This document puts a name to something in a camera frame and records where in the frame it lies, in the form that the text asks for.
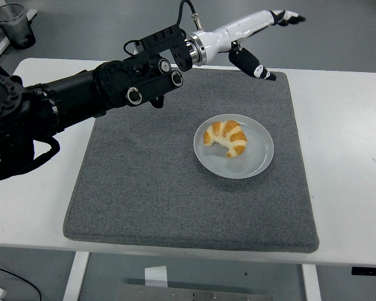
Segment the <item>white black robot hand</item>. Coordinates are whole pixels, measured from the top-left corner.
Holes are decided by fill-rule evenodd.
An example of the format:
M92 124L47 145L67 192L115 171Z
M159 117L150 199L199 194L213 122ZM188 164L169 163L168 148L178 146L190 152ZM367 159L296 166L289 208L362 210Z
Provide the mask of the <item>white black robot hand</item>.
M284 27L305 20L305 17L292 11L264 10L221 26L212 32L206 32L201 36L206 50L205 62L211 61L217 53L227 53L229 61L248 76L274 81L276 75L243 48L242 41L270 26Z

